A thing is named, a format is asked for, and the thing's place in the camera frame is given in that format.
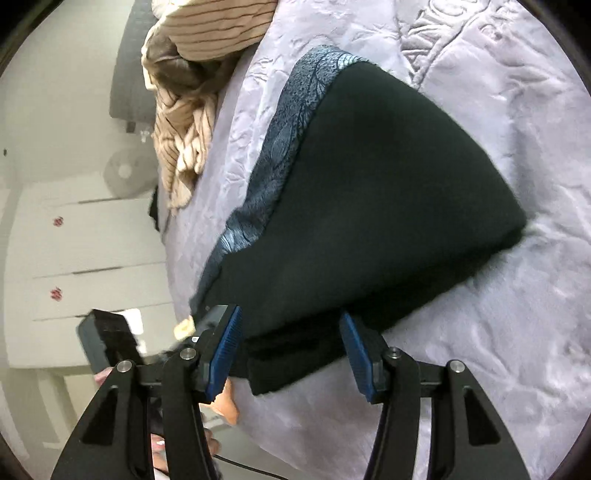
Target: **human hand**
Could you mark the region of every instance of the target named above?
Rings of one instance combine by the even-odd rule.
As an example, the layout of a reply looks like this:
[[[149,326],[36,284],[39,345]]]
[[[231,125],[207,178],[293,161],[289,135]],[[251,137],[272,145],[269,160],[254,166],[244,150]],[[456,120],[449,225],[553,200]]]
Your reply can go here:
[[[209,448],[210,455],[217,455],[220,451],[221,444],[213,438],[213,433],[208,429],[205,429],[205,438],[207,440],[207,447]],[[152,465],[154,465],[154,468],[168,475],[168,463],[166,462],[166,458],[160,455],[160,452],[166,450],[164,439],[159,435],[152,434],[150,436],[150,441],[152,446]]]
[[[101,386],[105,382],[112,370],[113,367],[105,368],[102,372],[99,372],[95,375],[95,382],[98,386]],[[207,447],[209,448],[210,455],[217,455],[222,445],[215,438],[213,438],[213,433],[208,429],[205,429],[205,438],[207,440]],[[152,464],[154,465],[154,468],[157,468],[161,472],[168,473],[166,459],[160,455],[160,452],[164,452],[166,450],[166,443],[164,439],[159,435],[151,434],[150,446],[152,449]]]

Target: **white wall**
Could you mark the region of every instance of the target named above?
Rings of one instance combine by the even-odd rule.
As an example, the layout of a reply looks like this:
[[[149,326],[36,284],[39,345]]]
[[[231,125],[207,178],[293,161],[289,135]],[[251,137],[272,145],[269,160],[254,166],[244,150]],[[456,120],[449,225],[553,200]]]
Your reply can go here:
[[[138,136],[109,117],[133,2],[64,0],[0,77],[0,162],[7,148],[23,183],[102,170],[115,151],[137,145]]]

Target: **black cloth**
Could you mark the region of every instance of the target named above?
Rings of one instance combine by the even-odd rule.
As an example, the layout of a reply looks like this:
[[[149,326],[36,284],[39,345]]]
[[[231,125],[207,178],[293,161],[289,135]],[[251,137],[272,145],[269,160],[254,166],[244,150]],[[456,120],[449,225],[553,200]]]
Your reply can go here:
[[[152,201],[150,202],[150,208],[148,209],[148,215],[154,221],[154,228],[157,232],[160,231],[160,225],[158,224],[158,185],[152,193]]]
[[[245,341],[232,373],[255,395],[278,390],[343,355],[343,308],[391,327],[515,245],[524,226],[467,133],[356,63],[316,109],[263,235],[225,257],[197,317],[240,305]]]

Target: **red flower decal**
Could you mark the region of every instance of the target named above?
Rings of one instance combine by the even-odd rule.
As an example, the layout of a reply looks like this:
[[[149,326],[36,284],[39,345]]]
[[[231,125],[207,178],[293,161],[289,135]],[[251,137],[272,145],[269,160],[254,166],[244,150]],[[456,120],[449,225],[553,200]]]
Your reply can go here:
[[[57,288],[57,287],[54,288],[51,291],[51,299],[52,300],[55,300],[55,301],[60,301],[61,298],[62,298],[62,296],[61,296],[61,289],[60,288]]]

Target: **bed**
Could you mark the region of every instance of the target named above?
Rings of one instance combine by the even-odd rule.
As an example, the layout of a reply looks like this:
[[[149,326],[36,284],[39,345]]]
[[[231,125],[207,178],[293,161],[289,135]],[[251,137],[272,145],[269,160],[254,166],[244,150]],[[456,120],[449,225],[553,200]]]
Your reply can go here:
[[[178,320],[225,221],[245,196],[295,62],[334,44],[445,110],[489,154],[528,215],[526,235],[476,277],[386,332],[414,358],[466,361],[506,422],[532,479],[545,480],[591,408],[591,98],[547,30],[516,0],[282,0],[223,92],[209,158],[177,216],[159,198]],[[380,407],[345,359],[273,394],[235,380],[240,425],[316,478],[363,477]],[[425,475],[428,404],[415,478]]]

